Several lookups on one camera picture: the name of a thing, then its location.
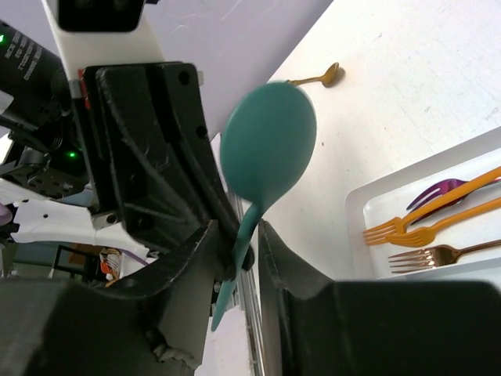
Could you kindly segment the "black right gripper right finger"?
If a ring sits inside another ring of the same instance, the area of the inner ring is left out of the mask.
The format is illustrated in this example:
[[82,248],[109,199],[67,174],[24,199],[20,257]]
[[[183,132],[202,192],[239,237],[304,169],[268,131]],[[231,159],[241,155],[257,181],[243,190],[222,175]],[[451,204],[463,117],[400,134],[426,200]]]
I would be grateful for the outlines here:
[[482,281],[335,281],[258,226],[268,375],[497,375],[500,293]]

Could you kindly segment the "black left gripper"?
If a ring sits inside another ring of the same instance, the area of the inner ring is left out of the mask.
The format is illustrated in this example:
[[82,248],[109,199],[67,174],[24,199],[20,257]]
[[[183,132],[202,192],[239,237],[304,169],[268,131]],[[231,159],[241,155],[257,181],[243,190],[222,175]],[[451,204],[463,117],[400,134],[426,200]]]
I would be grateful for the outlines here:
[[222,187],[191,63],[88,67],[72,102],[93,212],[135,239],[186,239],[219,224],[222,273],[235,273],[239,220]]

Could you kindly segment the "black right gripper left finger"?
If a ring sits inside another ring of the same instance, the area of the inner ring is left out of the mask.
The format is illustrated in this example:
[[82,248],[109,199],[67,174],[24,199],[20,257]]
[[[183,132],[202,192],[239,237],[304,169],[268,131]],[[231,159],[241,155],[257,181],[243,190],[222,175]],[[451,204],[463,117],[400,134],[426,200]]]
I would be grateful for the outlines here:
[[160,257],[109,287],[2,281],[2,374],[194,373],[213,283],[235,273],[235,230],[214,219],[186,232],[141,219],[128,233]]

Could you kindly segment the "teal plastic spoon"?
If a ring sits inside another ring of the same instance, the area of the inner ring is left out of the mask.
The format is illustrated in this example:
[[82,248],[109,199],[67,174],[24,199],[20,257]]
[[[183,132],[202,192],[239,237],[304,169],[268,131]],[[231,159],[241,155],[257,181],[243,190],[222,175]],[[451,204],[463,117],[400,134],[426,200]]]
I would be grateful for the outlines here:
[[303,176],[316,133],[310,99],[285,81],[254,89],[232,111],[220,146],[222,174],[258,210],[259,221]]

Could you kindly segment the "orange plastic fork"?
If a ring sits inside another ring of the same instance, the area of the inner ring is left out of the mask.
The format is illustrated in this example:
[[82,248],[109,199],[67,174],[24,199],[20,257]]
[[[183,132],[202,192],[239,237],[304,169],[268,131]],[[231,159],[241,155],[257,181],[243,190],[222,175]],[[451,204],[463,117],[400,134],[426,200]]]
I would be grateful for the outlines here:
[[453,202],[479,188],[482,188],[485,184],[490,183],[491,181],[494,181],[499,177],[500,167],[494,168],[490,172],[480,175],[476,179],[473,179],[472,181],[465,183],[458,188],[455,188],[454,190],[448,192],[446,195],[425,204],[422,208],[411,212],[403,219],[395,217],[382,225],[373,227],[369,230],[365,230],[363,232],[364,241],[368,246],[388,243],[386,241],[386,236],[407,233],[407,226],[409,226],[419,217],[422,217],[429,212],[440,208],[441,206],[447,205],[450,202]]
[[501,198],[498,197],[494,200],[480,204],[474,208],[462,211],[458,214],[451,215],[445,219],[436,222],[433,226],[423,226],[410,233],[395,234],[386,236],[386,241],[390,244],[398,246],[417,248],[423,247],[435,240],[437,233],[447,229],[459,222],[466,221],[478,215],[483,215],[490,211],[500,209]]

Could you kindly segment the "gold metal spoon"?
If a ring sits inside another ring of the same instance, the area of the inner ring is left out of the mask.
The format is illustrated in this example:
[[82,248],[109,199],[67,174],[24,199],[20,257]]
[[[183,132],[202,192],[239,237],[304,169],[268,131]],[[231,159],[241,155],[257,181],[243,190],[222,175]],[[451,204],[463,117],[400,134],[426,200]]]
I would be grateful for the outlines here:
[[327,70],[320,76],[303,78],[296,80],[287,80],[287,83],[294,86],[306,85],[313,82],[319,82],[324,88],[332,88],[341,82],[345,76],[345,69],[338,62],[331,64]]

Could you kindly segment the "rose gold metal fork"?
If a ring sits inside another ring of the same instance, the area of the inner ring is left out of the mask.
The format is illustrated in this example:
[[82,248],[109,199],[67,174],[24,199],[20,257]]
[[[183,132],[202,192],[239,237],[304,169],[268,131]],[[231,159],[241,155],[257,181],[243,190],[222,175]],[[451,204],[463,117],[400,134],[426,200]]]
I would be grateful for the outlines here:
[[430,248],[403,252],[389,256],[387,259],[392,274],[413,273],[442,266],[450,266],[456,264],[464,255],[498,248],[499,246],[500,240],[493,240],[461,249],[442,244]]

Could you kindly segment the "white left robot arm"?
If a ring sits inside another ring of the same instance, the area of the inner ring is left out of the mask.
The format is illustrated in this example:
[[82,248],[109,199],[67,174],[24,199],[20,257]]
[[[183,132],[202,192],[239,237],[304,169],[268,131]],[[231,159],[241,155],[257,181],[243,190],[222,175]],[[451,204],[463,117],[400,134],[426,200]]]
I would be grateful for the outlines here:
[[56,30],[58,53],[1,25],[2,227],[17,243],[179,252],[217,226],[232,276],[238,219],[207,135],[196,67],[167,61],[146,21],[128,33]]

